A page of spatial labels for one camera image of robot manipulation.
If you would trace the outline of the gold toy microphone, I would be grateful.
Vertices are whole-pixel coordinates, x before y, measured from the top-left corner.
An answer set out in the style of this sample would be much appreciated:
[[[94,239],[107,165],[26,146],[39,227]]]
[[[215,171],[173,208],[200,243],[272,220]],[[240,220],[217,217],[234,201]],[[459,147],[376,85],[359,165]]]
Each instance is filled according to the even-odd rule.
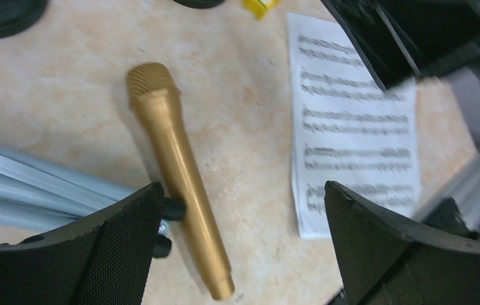
[[[232,269],[185,130],[174,79],[165,65],[147,62],[131,68],[126,83],[170,196],[185,203],[182,229],[201,279],[214,300],[225,300],[235,291]]]

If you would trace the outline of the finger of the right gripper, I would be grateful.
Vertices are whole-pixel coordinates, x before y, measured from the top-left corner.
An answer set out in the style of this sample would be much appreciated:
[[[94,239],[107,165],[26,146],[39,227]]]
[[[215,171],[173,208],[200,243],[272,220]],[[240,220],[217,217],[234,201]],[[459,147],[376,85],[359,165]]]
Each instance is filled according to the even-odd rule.
[[[373,76],[388,90],[480,35],[471,1],[323,1]]]

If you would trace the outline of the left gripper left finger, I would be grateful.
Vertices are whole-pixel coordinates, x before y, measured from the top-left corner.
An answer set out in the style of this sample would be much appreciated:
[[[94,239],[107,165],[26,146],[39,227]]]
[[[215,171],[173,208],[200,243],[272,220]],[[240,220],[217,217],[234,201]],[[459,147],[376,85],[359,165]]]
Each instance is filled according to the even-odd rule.
[[[0,244],[0,304],[140,304],[163,198],[154,182],[70,224]]]

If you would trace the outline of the sheet music page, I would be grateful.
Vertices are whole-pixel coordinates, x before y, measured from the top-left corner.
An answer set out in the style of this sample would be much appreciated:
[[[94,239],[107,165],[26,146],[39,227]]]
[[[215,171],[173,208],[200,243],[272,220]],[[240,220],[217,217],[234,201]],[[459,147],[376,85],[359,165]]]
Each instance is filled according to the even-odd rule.
[[[420,195],[417,89],[384,92],[335,22],[289,13],[291,184],[302,239],[328,238],[325,183],[334,180],[409,217]]]

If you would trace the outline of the black microphone stand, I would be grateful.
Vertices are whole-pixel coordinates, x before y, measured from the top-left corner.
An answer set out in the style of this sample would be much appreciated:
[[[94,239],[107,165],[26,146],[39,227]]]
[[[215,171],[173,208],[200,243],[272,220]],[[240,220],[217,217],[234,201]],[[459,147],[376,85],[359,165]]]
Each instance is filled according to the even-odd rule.
[[[32,27],[46,12],[48,0],[0,0],[0,39]]]
[[[206,10],[221,5],[225,0],[174,0],[174,2],[188,8]]]

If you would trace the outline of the blue music stand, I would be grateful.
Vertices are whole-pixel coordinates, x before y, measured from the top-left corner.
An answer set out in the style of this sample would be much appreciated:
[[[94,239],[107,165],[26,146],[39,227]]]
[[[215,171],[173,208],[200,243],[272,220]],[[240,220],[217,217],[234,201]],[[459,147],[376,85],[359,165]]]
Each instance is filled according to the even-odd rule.
[[[136,191],[0,147],[0,226],[47,232],[88,223],[115,234],[126,225],[120,241],[141,237],[163,258],[171,251],[169,223],[185,213],[159,184]]]

